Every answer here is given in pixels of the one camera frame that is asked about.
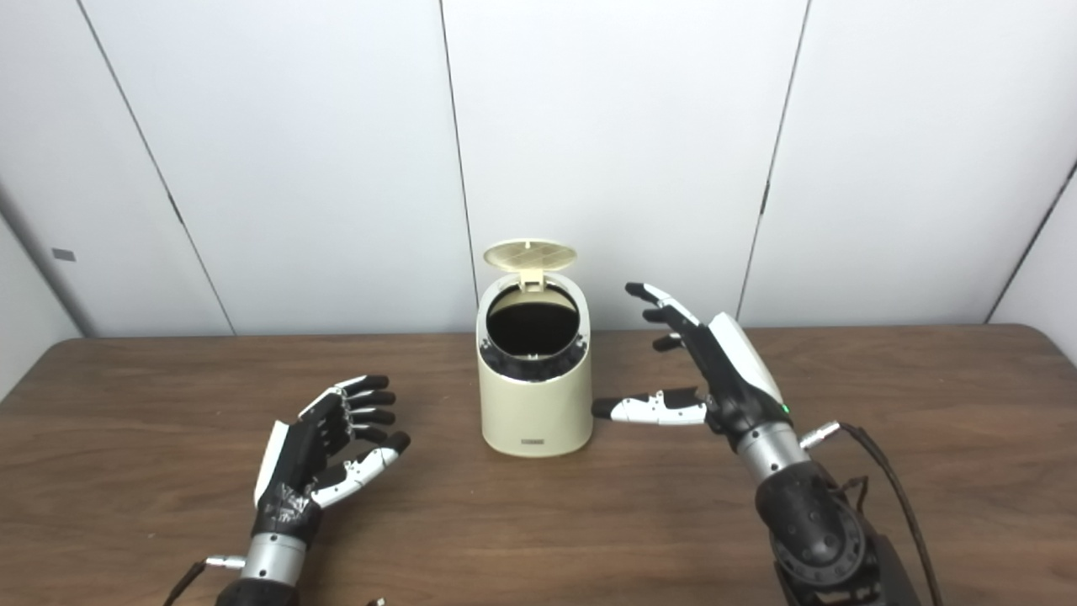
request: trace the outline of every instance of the white wall panel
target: white wall panel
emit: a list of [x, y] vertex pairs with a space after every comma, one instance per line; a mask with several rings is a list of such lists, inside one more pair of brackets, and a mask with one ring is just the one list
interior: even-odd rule
[[51, 347], [79, 329], [0, 217], [0, 400]]
[[814, 2], [747, 325], [981, 323], [1077, 157], [1077, 3]]
[[86, 8], [238, 334], [470, 328], [436, 1]]
[[991, 322], [1037, 328], [1077, 364], [1077, 182], [1059, 199]]
[[0, 203], [85, 328], [229, 334], [76, 2], [0, 2]]
[[643, 324], [629, 280], [735, 310], [805, 2], [444, 4], [479, 288], [546, 237], [598, 328]]

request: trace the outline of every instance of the white trash can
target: white trash can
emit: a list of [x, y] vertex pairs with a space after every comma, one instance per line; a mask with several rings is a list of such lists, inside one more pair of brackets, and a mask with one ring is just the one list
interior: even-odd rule
[[490, 284], [475, 323], [482, 437], [494, 450], [557, 456], [591, 437], [591, 325], [572, 280], [576, 259], [543, 239], [506, 240], [482, 255], [509, 274]]

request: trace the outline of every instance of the wooden table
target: wooden table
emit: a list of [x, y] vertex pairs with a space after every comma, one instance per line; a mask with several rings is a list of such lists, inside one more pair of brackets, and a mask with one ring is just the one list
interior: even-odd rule
[[[1077, 603], [1077, 370], [1012, 326], [753, 330], [798, 428], [866, 426], [901, 476], [950, 605]], [[697, 384], [644, 333], [595, 339], [595, 392]], [[581, 452], [510, 459], [479, 434], [473, 338], [69, 341], [0, 406], [0, 604], [159, 604], [209, 553], [243, 553], [275, 419], [326, 385], [392, 378], [412, 446], [330, 510], [308, 605], [779, 605], [754, 489], [702, 427], [597, 423]], [[893, 494], [866, 511], [919, 562]], [[209, 570], [180, 604], [212, 604]]]

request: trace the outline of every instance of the cable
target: cable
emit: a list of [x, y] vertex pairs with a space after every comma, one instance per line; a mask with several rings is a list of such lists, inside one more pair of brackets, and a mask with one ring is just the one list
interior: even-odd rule
[[186, 574], [180, 578], [180, 582], [176, 583], [176, 587], [172, 588], [172, 591], [168, 593], [168, 597], [165, 598], [165, 606], [172, 606], [172, 603], [180, 597], [180, 594], [183, 593], [183, 590], [187, 589], [187, 586], [190, 586], [196, 578], [198, 578], [198, 575], [200, 575], [205, 569], [206, 569], [205, 560], [199, 560], [198, 562], [192, 564], [191, 568], [187, 569]]
[[841, 423], [840, 425], [879, 464], [883, 474], [886, 475], [886, 479], [890, 480], [890, 485], [894, 488], [894, 494], [897, 495], [897, 501], [901, 504], [905, 520], [909, 523], [909, 533], [912, 534], [912, 541], [917, 544], [920, 563], [924, 566], [924, 577], [927, 578], [927, 590], [932, 594], [932, 603], [935, 606], [942, 606], [942, 592], [939, 590], [938, 579], [935, 578], [935, 568], [932, 566], [931, 555], [927, 554], [927, 545], [924, 542], [924, 535], [920, 532], [920, 523], [917, 522], [917, 515], [912, 512], [912, 504], [909, 503], [909, 497], [905, 494], [905, 489], [901, 488], [901, 482], [897, 479], [897, 474], [890, 466], [890, 462], [886, 460], [886, 455], [883, 454], [882, 449], [868, 436], [868, 433], [863, 427], [856, 427], [848, 423]]

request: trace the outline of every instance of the robotic hand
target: robotic hand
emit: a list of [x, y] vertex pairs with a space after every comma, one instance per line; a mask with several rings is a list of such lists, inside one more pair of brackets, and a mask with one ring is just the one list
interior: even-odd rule
[[[205, 566], [240, 570], [239, 579], [218, 596], [216, 606], [297, 606], [295, 584], [322, 512], [363, 489], [411, 441], [402, 432], [387, 436], [374, 427], [396, 421], [393, 413], [376, 408], [395, 401], [382, 391], [388, 385], [379, 376], [344, 381], [310, 403], [294, 423], [276, 422], [254, 488], [257, 511], [247, 556], [212, 555], [196, 563], [166, 606]], [[328, 466], [331, 457], [356, 440], [375, 448]]]
[[[673, 330], [655, 341], [655, 350], [686, 349], [708, 393], [699, 397], [695, 387], [687, 387], [654, 396], [598, 399], [592, 414], [630, 423], [705, 424], [725, 436], [756, 483], [756, 511], [770, 530], [774, 569], [789, 606], [920, 606], [890, 540], [864, 518], [866, 478], [839, 487], [808, 455], [809, 449], [839, 429], [850, 432], [894, 484], [909, 517], [932, 596], [939, 605], [911, 507], [875, 442], [862, 429], [837, 422], [798, 440], [778, 385], [736, 321], [723, 313], [703, 324], [653, 285], [630, 282], [626, 290], [655, 306], [643, 312], [646, 321]], [[854, 509], [845, 492], [856, 484], [863, 488]]]

